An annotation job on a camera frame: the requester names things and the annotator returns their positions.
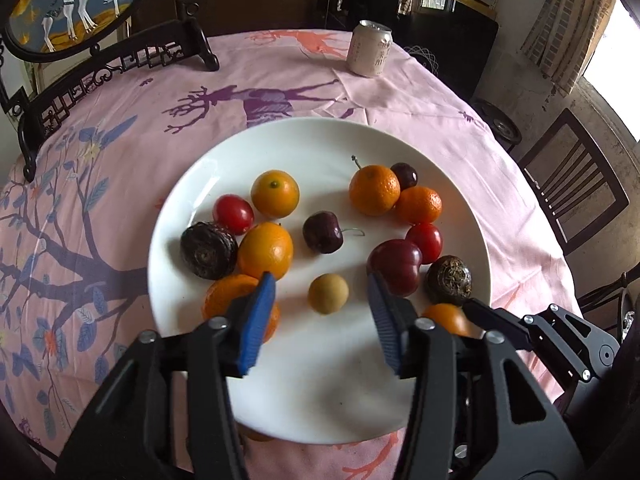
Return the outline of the small orange far left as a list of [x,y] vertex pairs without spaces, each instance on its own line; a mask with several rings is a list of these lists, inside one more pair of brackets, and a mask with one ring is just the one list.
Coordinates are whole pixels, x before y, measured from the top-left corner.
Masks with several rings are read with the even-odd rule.
[[460,307],[454,304],[431,304],[421,314],[422,318],[430,318],[442,326],[450,334],[473,337],[472,324]]

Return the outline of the tan longan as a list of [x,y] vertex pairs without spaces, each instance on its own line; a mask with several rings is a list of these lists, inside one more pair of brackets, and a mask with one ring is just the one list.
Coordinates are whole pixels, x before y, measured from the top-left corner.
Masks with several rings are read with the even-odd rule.
[[315,278],[308,288],[308,304],[312,310],[322,315],[338,312],[346,304],[349,287],[341,275],[322,274]]

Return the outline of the pink printed tablecloth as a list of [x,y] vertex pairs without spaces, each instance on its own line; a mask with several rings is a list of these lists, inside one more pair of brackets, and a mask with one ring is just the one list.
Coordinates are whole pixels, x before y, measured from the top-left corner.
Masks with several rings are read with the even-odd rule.
[[288,117],[361,122],[412,144],[469,201],[486,240],[491,301],[516,315],[577,307],[572,274],[514,160],[471,107],[401,48],[368,79],[346,32],[216,37],[196,58],[106,74],[40,148],[35,180],[1,176],[1,401],[60,452],[134,336],[152,325],[146,260],[164,200],[194,160]]

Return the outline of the red cherry tomato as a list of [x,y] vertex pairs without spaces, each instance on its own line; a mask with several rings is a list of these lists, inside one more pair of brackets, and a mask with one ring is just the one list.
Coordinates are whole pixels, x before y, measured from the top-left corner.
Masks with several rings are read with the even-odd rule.
[[433,223],[423,222],[412,226],[405,239],[420,249],[423,264],[435,262],[442,254],[442,234]]
[[239,195],[224,194],[214,203],[213,219],[231,234],[239,236],[253,226],[255,215],[247,200]]

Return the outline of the dark cherry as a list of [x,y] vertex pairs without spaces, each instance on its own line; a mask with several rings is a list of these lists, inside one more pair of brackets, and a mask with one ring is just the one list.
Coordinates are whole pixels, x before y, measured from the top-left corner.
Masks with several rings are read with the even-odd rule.
[[418,184],[419,177],[416,170],[406,162],[396,162],[390,167],[390,170],[395,174],[401,191],[405,191],[407,188],[414,188]]
[[322,210],[309,216],[303,224],[303,238],[307,247],[316,254],[329,255],[344,244],[344,232],[365,236],[357,228],[343,229],[333,211]]

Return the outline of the white beverage can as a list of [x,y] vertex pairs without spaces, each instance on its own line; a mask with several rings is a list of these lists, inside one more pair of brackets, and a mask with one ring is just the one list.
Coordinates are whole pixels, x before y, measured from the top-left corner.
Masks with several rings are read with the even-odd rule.
[[392,44],[393,35],[388,27],[361,20],[352,32],[347,67],[354,74],[363,77],[381,75]]

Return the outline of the mandarin centre right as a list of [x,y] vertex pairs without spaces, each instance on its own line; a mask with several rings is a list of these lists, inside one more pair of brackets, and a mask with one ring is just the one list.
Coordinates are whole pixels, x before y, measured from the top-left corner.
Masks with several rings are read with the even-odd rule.
[[400,193],[395,205],[396,218],[412,226],[434,222],[442,214],[442,199],[432,188],[417,185]]

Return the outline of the large orange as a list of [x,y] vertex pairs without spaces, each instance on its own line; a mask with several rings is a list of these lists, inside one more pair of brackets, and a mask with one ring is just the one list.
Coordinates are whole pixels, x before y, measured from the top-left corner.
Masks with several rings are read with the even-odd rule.
[[246,274],[232,274],[213,282],[201,307],[202,318],[225,315],[233,300],[251,294],[257,285],[258,279]]

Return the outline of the small round orange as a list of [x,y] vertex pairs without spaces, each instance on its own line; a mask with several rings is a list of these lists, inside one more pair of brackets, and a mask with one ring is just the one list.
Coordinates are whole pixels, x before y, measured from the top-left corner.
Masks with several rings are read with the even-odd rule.
[[238,251],[238,268],[253,278],[269,272],[280,280],[290,270],[293,256],[290,233],[280,224],[262,222],[244,235]]

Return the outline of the yellow orange citrus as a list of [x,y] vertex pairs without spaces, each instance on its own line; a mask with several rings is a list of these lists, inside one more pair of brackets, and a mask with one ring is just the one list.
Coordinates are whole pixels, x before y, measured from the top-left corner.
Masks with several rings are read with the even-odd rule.
[[260,174],[254,181],[250,199],[263,216],[281,219],[296,209],[299,203],[299,187],[287,172],[269,170]]

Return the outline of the bamboo curtain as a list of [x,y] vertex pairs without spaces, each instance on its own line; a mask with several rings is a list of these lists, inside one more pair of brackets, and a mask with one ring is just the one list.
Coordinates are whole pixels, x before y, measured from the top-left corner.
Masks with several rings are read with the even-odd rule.
[[544,0],[521,51],[567,96],[584,73],[616,0]]

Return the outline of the round deer screen ornament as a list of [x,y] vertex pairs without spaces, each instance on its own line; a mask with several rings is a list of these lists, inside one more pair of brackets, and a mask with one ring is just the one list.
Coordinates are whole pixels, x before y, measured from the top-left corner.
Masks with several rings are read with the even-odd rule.
[[1,0],[1,51],[11,52],[19,60],[29,63],[53,63],[87,51],[89,57],[58,78],[43,92],[29,96],[26,90],[16,90],[9,96],[1,91],[2,110],[18,120],[17,140],[24,158],[26,181],[35,179],[37,155],[47,138],[62,126],[70,109],[89,92],[110,81],[114,74],[133,68],[168,66],[197,55],[211,72],[219,70],[219,61],[198,24],[196,14],[204,0],[176,0],[174,20],[137,32],[105,49],[99,41],[124,24],[142,0],[134,0],[132,7],[98,32],[91,39],[67,52],[37,53],[21,47],[9,31],[10,12],[18,0]]

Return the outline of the dark water chestnut right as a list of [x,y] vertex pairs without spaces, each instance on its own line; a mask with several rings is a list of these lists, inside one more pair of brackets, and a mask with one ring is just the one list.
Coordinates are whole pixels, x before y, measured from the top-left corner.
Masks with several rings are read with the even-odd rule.
[[457,256],[438,258],[428,268],[423,289],[432,304],[461,306],[471,297],[472,274],[465,262]]

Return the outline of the dark red plum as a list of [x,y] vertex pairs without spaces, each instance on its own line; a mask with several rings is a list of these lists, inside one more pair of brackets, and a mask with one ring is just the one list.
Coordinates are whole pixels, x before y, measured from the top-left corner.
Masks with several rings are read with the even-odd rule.
[[373,248],[367,271],[378,272],[392,294],[407,297],[419,287],[421,264],[422,252],[416,244],[394,238]]

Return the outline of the mandarin with green stem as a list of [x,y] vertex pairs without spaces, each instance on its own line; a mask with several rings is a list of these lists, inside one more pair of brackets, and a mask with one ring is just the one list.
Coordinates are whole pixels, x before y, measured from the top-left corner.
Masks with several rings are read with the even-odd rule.
[[352,155],[357,171],[349,183],[348,196],[352,206],[368,217],[381,217],[393,209],[400,197],[398,177],[388,167],[381,165],[361,166]]

